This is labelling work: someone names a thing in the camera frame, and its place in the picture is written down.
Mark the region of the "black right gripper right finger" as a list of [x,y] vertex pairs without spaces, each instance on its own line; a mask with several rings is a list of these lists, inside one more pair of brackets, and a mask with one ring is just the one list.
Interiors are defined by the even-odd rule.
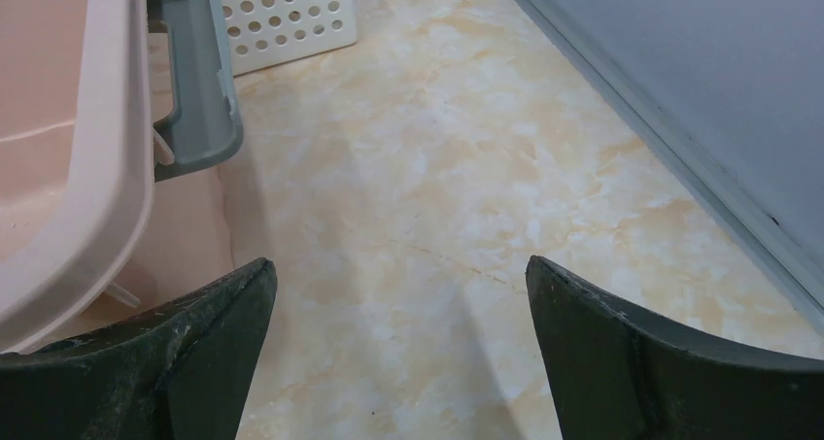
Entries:
[[718,337],[535,255],[526,287],[565,439],[819,439],[823,363]]

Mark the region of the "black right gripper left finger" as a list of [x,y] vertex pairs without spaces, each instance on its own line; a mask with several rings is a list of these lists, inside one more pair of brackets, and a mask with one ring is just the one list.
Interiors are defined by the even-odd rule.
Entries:
[[132,318],[1,357],[5,439],[232,439],[270,323],[258,258]]

